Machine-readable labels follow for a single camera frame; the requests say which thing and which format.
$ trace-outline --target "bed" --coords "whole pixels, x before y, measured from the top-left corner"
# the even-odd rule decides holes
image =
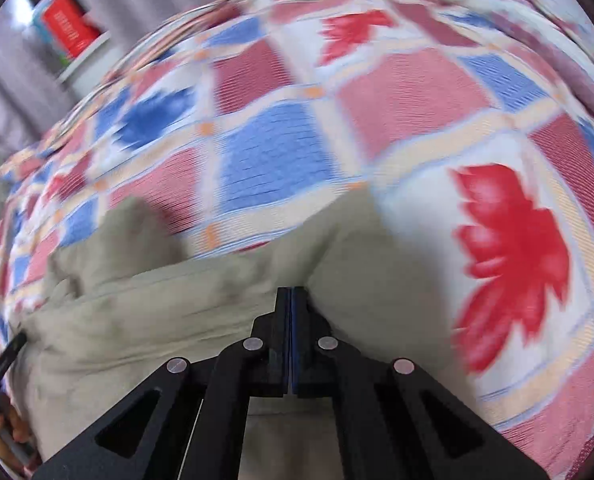
[[[210,258],[367,186],[441,262],[484,418],[552,478],[594,447],[594,27],[574,0],[220,0],[144,38],[0,174],[0,351],[50,254],[127,196]]]

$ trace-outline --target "shelf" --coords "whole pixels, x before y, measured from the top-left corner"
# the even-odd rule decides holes
[[[71,64],[69,64],[66,69],[59,74],[58,81],[60,83],[65,83],[69,77],[71,77],[79,67],[87,60],[90,56],[94,54],[96,50],[98,50],[104,43],[110,40],[110,32],[104,32],[101,36],[99,36],[96,40],[94,40],[87,49],[85,49],[76,59],[73,60]]]

